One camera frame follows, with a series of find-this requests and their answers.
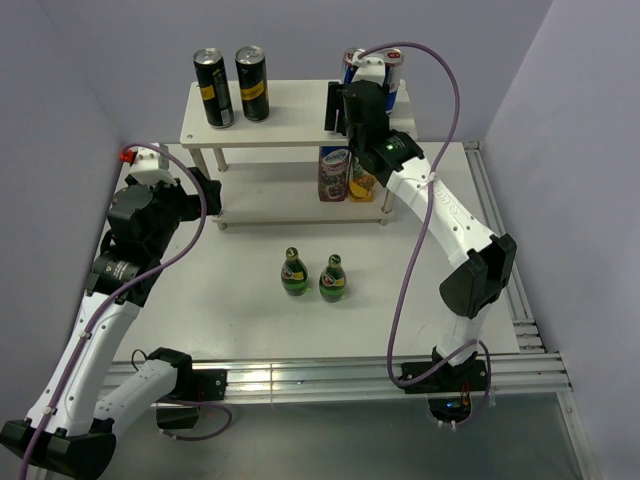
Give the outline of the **dark olive beverage can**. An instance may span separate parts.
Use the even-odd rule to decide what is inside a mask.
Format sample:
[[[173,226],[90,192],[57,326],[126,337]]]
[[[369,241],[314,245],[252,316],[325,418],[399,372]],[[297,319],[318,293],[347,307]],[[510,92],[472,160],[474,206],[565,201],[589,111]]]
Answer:
[[[235,54],[240,97],[245,117],[261,122],[270,114],[266,57],[254,45],[240,47]]]

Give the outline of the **small red-tab silver can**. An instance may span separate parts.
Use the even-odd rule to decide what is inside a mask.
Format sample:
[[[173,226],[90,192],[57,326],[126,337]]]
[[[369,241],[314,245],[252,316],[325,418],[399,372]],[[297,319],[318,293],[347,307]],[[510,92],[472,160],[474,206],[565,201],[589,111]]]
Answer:
[[[343,53],[341,73],[341,82],[343,84],[349,84],[353,80],[353,77],[358,69],[358,66],[355,64],[355,60],[363,52],[363,48],[350,47]]]

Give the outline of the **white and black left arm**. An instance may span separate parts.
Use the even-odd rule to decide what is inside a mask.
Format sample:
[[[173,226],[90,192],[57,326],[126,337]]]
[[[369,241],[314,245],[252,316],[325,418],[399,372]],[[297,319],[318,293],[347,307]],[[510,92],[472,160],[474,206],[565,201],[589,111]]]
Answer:
[[[149,183],[126,179],[107,214],[109,225],[88,276],[72,336],[45,390],[22,420],[1,430],[1,443],[22,460],[19,476],[37,466],[76,479],[97,479],[118,437],[151,404],[193,403],[192,358],[169,348],[151,352],[138,372],[105,399],[103,381],[124,335],[144,307],[179,225],[221,210],[221,184],[188,171],[189,195],[168,173]]]

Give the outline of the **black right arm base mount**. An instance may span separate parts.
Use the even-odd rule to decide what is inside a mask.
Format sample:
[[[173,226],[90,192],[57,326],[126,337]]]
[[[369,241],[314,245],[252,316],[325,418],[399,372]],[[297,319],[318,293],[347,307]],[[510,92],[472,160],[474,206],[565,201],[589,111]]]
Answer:
[[[435,361],[402,363],[400,379],[409,382],[402,390],[406,394],[425,394],[436,424],[455,430],[488,405],[491,364],[473,357],[456,367],[445,364],[429,377],[416,382],[428,367],[435,365]]]

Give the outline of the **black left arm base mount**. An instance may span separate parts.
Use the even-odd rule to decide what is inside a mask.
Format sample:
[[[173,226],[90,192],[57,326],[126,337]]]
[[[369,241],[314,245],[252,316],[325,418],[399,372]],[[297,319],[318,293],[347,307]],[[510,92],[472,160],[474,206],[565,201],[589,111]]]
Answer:
[[[226,386],[226,370],[194,370],[184,389],[175,390],[161,399],[162,406],[156,407],[157,426],[169,431],[192,429],[204,415],[203,408],[174,404],[174,401],[221,401]]]

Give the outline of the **blue silver energy drink can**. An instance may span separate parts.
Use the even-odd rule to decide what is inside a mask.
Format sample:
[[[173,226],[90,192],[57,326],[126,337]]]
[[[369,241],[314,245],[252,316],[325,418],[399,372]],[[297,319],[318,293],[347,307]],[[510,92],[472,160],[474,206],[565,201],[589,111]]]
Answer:
[[[386,101],[386,113],[390,114],[393,111],[402,78],[404,54],[399,48],[386,48],[382,51],[382,57],[385,63],[384,84],[389,89]]]

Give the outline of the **black and gold can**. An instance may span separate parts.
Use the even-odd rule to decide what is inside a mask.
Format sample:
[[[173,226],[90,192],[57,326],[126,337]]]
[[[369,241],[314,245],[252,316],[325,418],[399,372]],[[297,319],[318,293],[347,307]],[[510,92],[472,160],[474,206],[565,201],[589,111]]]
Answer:
[[[200,49],[193,55],[193,65],[208,123],[217,129],[231,126],[234,113],[222,52]]]

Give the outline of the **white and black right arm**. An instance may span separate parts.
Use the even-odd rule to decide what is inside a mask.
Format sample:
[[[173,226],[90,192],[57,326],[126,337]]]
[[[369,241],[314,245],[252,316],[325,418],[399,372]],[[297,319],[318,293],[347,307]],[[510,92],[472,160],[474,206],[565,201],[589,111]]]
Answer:
[[[477,220],[438,179],[436,162],[426,159],[410,134],[391,127],[386,93],[367,80],[329,82],[324,128],[347,137],[365,171],[422,220],[419,236],[432,234],[447,256],[452,271],[439,294],[451,317],[433,349],[434,364],[413,379],[393,381],[406,388],[433,376],[438,386],[452,390],[476,362],[484,320],[507,286],[517,245]]]

